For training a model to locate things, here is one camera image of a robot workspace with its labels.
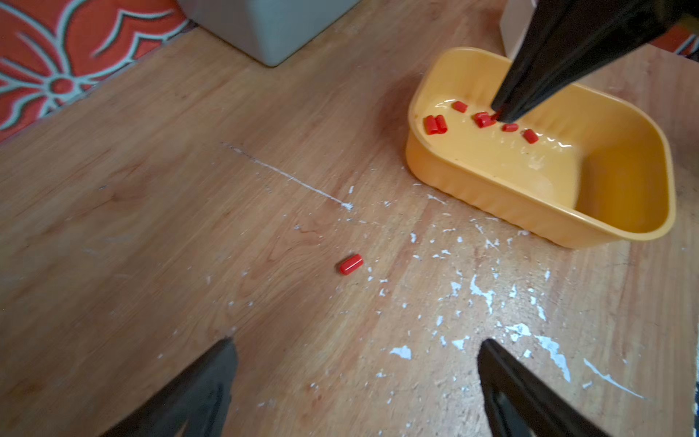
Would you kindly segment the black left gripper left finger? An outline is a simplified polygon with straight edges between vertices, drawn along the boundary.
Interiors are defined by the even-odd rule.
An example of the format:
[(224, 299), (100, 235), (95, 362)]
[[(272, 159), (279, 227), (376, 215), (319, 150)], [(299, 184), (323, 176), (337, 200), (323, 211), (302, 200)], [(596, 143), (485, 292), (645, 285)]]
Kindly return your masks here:
[(220, 436), (237, 369), (237, 350), (225, 337), (104, 435)]

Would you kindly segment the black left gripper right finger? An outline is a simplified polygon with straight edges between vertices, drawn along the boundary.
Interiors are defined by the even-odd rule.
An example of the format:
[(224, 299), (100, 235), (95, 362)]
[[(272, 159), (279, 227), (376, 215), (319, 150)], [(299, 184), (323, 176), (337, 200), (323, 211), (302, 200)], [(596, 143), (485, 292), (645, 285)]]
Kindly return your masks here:
[(604, 436), (496, 340), (478, 357), (486, 412), (494, 436)]

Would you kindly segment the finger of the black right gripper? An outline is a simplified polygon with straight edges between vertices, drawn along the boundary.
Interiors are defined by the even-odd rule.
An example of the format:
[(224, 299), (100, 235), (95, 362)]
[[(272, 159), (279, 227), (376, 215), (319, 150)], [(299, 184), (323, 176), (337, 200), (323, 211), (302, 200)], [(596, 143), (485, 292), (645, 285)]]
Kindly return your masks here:
[(513, 123), (687, 21), (686, 1), (540, 1), (491, 108), (500, 121)]

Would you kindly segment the small white plastic box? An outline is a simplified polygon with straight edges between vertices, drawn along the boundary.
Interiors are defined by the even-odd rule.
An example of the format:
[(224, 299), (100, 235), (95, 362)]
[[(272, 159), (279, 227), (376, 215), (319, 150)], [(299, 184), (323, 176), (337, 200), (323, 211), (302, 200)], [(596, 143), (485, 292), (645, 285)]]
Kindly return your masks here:
[(507, 58), (514, 60), (526, 37), (537, 0), (508, 0), (500, 20), (500, 32)]

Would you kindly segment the grey plastic storage box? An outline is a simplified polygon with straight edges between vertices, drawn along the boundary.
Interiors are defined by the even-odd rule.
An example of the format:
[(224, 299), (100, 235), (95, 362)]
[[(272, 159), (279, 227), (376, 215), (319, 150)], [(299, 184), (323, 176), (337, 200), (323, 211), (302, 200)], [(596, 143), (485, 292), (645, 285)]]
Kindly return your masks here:
[(358, 0), (183, 0), (187, 18), (267, 67), (276, 67)]

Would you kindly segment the yellow plastic tray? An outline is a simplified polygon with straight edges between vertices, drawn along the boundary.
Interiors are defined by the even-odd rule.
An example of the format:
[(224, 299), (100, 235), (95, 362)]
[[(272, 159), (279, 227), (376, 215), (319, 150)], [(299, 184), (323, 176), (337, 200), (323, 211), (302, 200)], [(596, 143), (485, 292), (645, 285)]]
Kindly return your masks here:
[[(422, 183), (570, 249), (649, 241), (675, 223), (671, 151), (662, 129), (634, 105), (570, 85), (518, 122), (479, 129), (510, 61), (474, 47), (443, 52), (408, 109), (406, 161)], [(465, 113), (451, 107), (468, 106)], [(427, 135), (424, 118), (448, 131)], [(522, 133), (532, 129), (539, 141)]]

